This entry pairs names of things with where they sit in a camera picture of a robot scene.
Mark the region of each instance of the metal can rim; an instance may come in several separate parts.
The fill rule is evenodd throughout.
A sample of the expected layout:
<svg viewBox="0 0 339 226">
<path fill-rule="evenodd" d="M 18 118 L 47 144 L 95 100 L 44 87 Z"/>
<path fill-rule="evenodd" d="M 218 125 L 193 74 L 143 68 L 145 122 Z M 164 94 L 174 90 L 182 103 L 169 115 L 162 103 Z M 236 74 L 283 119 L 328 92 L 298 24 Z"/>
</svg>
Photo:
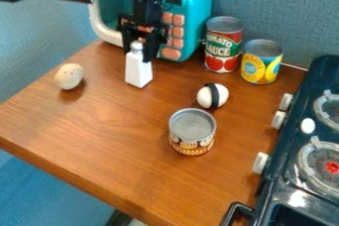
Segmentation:
<svg viewBox="0 0 339 226">
<path fill-rule="evenodd" d="M 171 114 L 170 118 L 169 118 L 169 131 L 173 134 L 175 134 L 177 137 L 181 138 L 182 139 L 182 136 L 179 135 L 178 133 L 176 133 L 173 129 L 172 129 L 172 123 L 175 119 L 175 117 L 177 115 L 179 115 L 180 113 L 184 112 L 184 111 L 197 111 L 197 112 L 200 112 L 204 115 L 206 115 L 212 122 L 212 125 L 213 125 L 213 128 L 212 128 L 212 131 L 210 132 L 210 134 L 208 134 L 207 136 L 205 137 L 201 137 L 199 138 L 198 140 L 196 139 L 186 139 L 184 138 L 184 141 L 187 142 L 187 143 L 193 143 L 193 142 L 196 142 L 196 141 L 200 141 L 200 140 L 204 140 L 204 139 L 207 139 L 209 136 L 215 134 L 215 131 L 216 131 L 216 128 L 217 128 L 217 123 L 214 119 L 214 117 L 208 113 L 207 111 L 204 111 L 204 110 L 201 110 L 201 109 L 198 109 L 198 108 L 193 108 L 193 107 L 188 107 L 188 108 L 183 108 L 183 109 L 180 109 L 180 110 L 177 110 L 175 111 L 173 114 Z"/>
<path fill-rule="evenodd" d="M 219 31 L 219 30 L 212 30 L 212 29 L 210 29 L 212 23 L 217 22 L 217 21 L 225 21 L 225 20 L 233 21 L 233 22 L 238 23 L 239 26 L 240 26 L 240 29 L 237 30 L 237 31 L 230 31 L 230 32 L 229 31 Z M 217 17 L 213 17 L 213 18 L 211 18 L 211 19 L 209 19 L 207 21 L 206 27 L 207 27 L 207 31 L 217 32 L 217 33 L 236 34 L 236 33 L 244 31 L 243 23 L 238 18 L 235 18 L 235 17 L 232 17 L 232 16 L 217 16 Z"/>
<path fill-rule="evenodd" d="M 271 56 L 262 56 L 262 55 L 258 55 L 255 53 L 251 53 L 251 49 L 249 49 L 249 47 L 252 47 L 254 44 L 258 44 L 258 43 L 271 44 L 272 46 L 278 49 L 277 52 L 279 53 L 276 55 L 271 55 Z M 279 57 L 283 54 L 283 48 L 280 45 L 278 45 L 276 42 L 271 41 L 271 40 L 265 40 L 265 39 L 250 40 L 244 46 L 244 54 L 251 54 L 254 56 L 258 56 L 258 57 Z"/>
</svg>

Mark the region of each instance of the blue floor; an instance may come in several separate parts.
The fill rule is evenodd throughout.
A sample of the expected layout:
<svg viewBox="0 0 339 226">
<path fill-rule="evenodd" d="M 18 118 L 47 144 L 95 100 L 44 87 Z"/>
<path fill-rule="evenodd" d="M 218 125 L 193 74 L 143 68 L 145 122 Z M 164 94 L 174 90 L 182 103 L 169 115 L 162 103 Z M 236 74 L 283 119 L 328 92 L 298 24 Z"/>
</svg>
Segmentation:
<svg viewBox="0 0 339 226">
<path fill-rule="evenodd" d="M 113 211 L 0 150 L 0 226 L 104 226 Z"/>
</svg>

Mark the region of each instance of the tomato sauce can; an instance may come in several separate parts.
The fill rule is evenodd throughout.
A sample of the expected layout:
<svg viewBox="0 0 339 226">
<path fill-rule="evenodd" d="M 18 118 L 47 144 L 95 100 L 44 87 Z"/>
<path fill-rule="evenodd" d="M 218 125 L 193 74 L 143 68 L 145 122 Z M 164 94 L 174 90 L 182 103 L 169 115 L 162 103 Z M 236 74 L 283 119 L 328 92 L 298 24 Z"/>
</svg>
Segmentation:
<svg viewBox="0 0 339 226">
<path fill-rule="evenodd" d="M 244 27 L 234 17 L 219 16 L 207 21 L 205 66 L 219 73 L 233 71 L 239 62 Z"/>
<path fill-rule="evenodd" d="M 270 84 L 277 79 L 283 50 L 269 40 L 252 40 L 245 44 L 241 76 L 254 84 Z"/>
<path fill-rule="evenodd" d="M 185 108 L 169 119 L 169 143 L 179 153 L 199 156 L 214 144 L 216 122 L 211 114 L 196 108 Z"/>
</svg>

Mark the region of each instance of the toy microwave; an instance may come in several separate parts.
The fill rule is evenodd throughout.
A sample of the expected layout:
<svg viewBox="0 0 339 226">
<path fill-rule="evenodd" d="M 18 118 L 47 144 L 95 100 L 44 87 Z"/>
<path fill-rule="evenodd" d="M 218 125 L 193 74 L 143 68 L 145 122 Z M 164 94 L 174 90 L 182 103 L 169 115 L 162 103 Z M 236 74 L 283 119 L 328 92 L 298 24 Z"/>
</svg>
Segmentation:
<svg viewBox="0 0 339 226">
<path fill-rule="evenodd" d="M 204 38 L 205 22 L 211 14 L 212 0 L 163 0 L 163 22 L 169 25 L 169 38 L 161 45 L 159 57 L 184 61 Z M 116 30 L 117 15 L 132 12 L 133 0 L 94 0 L 89 5 L 90 22 L 102 40 L 122 47 Z"/>
</svg>

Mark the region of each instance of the egg with black stripe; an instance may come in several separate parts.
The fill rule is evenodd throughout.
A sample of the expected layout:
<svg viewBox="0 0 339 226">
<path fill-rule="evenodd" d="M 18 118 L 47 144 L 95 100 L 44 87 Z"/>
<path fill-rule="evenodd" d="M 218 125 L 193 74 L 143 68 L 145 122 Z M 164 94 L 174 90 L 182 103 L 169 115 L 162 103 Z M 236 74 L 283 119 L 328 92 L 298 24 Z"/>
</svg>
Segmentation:
<svg viewBox="0 0 339 226">
<path fill-rule="evenodd" d="M 197 102 L 203 108 L 218 108 L 224 105 L 228 99 L 227 87 L 218 83 L 207 83 L 196 96 Z"/>
</svg>

